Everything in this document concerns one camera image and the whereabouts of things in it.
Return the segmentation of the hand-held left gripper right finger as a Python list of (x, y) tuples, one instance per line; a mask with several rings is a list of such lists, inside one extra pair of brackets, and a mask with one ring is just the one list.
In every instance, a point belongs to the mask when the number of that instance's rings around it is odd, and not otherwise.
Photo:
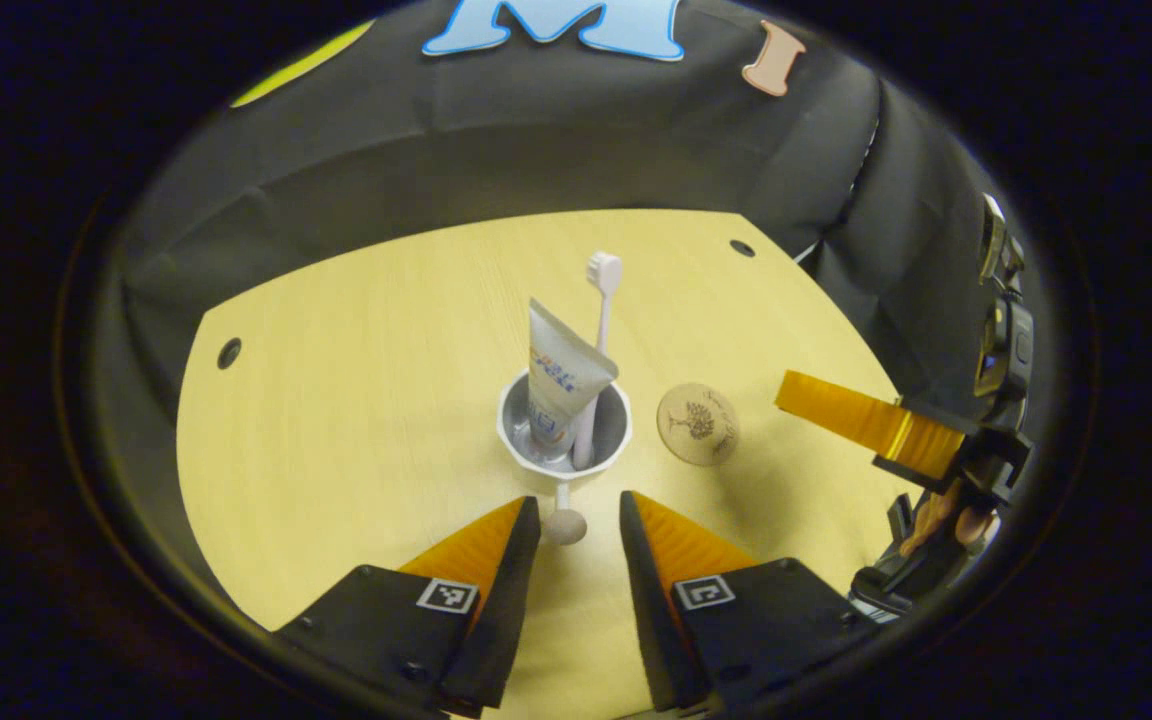
[(756, 561), (643, 493), (620, 497), (620, 536), (658, 711), (761, 714), (876, 638), (874, 621), (803, 562)]

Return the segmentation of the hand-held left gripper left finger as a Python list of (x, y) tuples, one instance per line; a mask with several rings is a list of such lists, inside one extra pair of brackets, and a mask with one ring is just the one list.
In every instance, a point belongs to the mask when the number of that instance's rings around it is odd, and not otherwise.
[(276, 635), (389, 700), (476, 719), (503, 700), (540, 536), (517, 497), (401, 568), (347, 571)]

